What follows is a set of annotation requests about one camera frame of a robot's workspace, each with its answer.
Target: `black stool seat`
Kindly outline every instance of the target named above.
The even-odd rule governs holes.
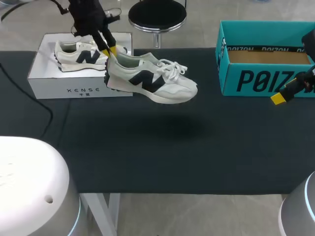
[[[185,7],[174,0],[143,0],[129,11],[129,21],[138,29],[171,31],[182,24],[187,13]]]

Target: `chrome stool base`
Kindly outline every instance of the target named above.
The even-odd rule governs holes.
[[[179,24],[177,24],[173,27],[167,28],[167,29],[154,29],[154,28],[142,27],[142,26],[135,24],[130,19],[129,19],[129,22],[133,27],[135,27],[136,29],[138,29],[140,31],[153,33],[154,47],[155,48],[162,48],[162,33],[167,33],[167,32],[171,32],[173,30],[177,30],[186,22],[186,19],[187,19],[187,17],[182,22],[180,22]]]
[[[162,47],[162,35],[160,33],[153,34],[153,43],[154,43],[155,48]]]

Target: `concrete floor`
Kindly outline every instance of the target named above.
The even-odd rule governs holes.
[[[111,24],[112,32],[133,33],[134,48],[152,48],[153,37],[134,29],[128,22],[129,9],[138,0],[100,0],[104,9],[122,8],[122,19]],[[59,0],[64,7],[68,0]],[[314,0],[188,0],[188,18],[180,29],[164,34],[164,48],[214,47],[220,20],[286,20],[313,21]],[[36,50],[47,32],[69,32],[73,19],[61,16],[48,0],[27,4],[3,22],[0,28],[0,50]]]
[[[138,0],[100,0],[122,8],[112,32],[132,32],[134,48],[152,48],[153,37],[130,26],[127,13]],[[59,0],[64,7],[67,0]],[[313,21],[314,0],[188,0],[187,23],[163,35],[164,48],[214,47],[220,20]],[[0,51],[36,51],[47,32],[69,32],[73,20],[47,0],[27,4],[0,25]],[[223,196],[122,194],[118,236],[279,236],[281,195]]]

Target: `table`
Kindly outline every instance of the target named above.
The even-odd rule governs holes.
[[[148,50],[135,50],[143,54]],[[287,194],[315,169],[313,99],[274,106],[226,97],[214,49],[150,50],[188,66],[190,102],[134,97],[42,100],[54,112],[43,138],[65,158],[81,193]],[[1,52],[28,92],[35,52]],[[0,135],[38,138],[49,114],[0,72]]]

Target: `shoe sole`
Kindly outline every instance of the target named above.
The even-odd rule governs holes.
[[[145,89],[141,87],[134,86],[130,84],[129,82],[126,82],[125,80],[109,75],[108,72],[105,73],[105,78],[104,78],[105,84],[108,88],[118,90],[118,91],[123,91],[123,92],[135,92],[135,93],[140,93],[142,95],[145,95],[152,101],[156,103],[161,103],[161,104],[178,104],[178,103],[183,103],[183,102],[188,102],[191,100],[194,96],[191,98],[185,98],[185,99],[169,99],[169,98],[164,98],[164,97],[159,97],[157,95],[154,95],[153,93],[146,91]]]
[[[106,69],[106,65],[95,65],[95,64],[61,64],[55,54],[55,58],[60,66],[58,66],[59,70],[62,72],[74,72],[74,71],[80,71],[80,70],[86,70],[86,69],[93,69],[97,71],[104,71]]]

